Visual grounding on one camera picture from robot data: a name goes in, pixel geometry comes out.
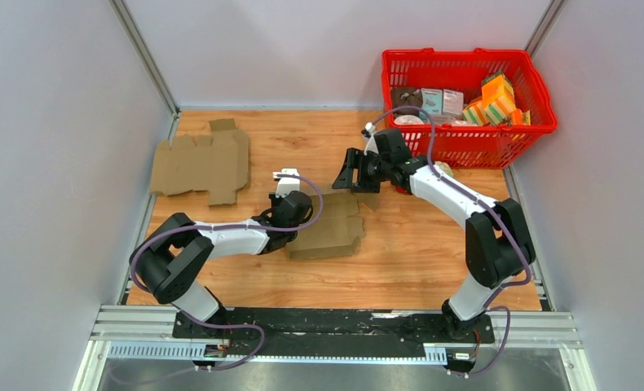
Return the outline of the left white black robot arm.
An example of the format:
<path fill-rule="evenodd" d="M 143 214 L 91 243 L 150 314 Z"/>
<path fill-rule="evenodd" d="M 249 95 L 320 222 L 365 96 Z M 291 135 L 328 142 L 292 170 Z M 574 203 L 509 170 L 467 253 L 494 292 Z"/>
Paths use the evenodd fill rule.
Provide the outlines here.
<path fill-rule="evenodd" d="M 225 328 L 223 305 L 197 282 L 208 260 L 235 255 L 263 255 L 294 241 L 308 223 L 312 199 L 301 191 L 271 196 L 271 207 L 243 222 L 209 225 L 185 213 L 171 215 L 130 259 L 131 276 L 156 302 L 171 304 L 194 319 L 203 336 L 214 338 Z"/>

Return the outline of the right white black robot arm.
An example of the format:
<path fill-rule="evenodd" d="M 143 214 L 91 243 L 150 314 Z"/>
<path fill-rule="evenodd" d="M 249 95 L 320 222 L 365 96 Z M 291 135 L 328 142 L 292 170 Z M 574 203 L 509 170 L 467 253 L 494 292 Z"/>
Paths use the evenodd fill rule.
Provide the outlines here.
<path fill-rule="evenodd" d="M 535 249 L 521 205 L 473 191 L 448 175 L 427 156 L 414 156 L 401 130 L 367 132 L 364 149 L 349 148 L 334 189 L 378 193 L 390 182 L 424 200 L 465 231 L 468 273 L 442 305 L 441 329 L 450 340 L 464 340 L 487 307 L 520 274 L 532 277 Z"/>

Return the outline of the brown cardboard paper box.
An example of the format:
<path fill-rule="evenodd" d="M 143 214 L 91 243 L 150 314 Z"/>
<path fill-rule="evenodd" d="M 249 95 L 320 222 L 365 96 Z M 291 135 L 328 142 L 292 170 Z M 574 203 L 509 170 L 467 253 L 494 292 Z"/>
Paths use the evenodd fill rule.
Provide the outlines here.
<path fill-rule="evenodd" d="M 371 210 L 379 205 L 375 193 L 353 193 L 347 189 L 320 188 L 324 207 L 319 219 L 298 232 L 286 245 L 289 259 L 295 261 L 345 257 L 358 252 L 365 237 L 360 205 Z"/>

